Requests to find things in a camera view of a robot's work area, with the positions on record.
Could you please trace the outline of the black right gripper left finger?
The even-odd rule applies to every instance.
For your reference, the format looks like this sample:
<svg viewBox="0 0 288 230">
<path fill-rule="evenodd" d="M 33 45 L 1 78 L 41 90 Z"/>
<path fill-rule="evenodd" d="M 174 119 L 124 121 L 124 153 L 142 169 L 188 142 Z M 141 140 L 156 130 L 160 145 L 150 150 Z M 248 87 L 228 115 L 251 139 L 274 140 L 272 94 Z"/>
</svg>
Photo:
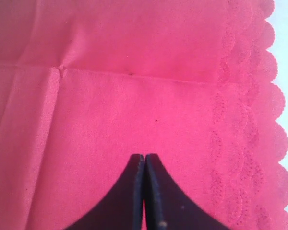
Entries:
<svg viewBox="0 0 288 230">
<path fill-rule="evenodd" d="M 143 220 L 144 157 L 132 155 L 99 203 L 68 230 L 140 230 Z"/>
</svg>

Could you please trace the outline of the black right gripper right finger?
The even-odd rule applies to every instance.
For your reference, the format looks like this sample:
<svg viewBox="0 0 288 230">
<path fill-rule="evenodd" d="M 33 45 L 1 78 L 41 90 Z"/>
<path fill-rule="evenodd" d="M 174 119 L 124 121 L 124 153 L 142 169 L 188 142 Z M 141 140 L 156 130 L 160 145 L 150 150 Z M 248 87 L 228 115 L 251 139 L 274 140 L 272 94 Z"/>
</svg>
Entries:
<svg viewBox="0 0 288 230">
<path fill-rule="evenodd" d="M 227 230 L 175 183 L 156 154 L 145 157 L 144 209 L 148 230 Z"/>
</svg>

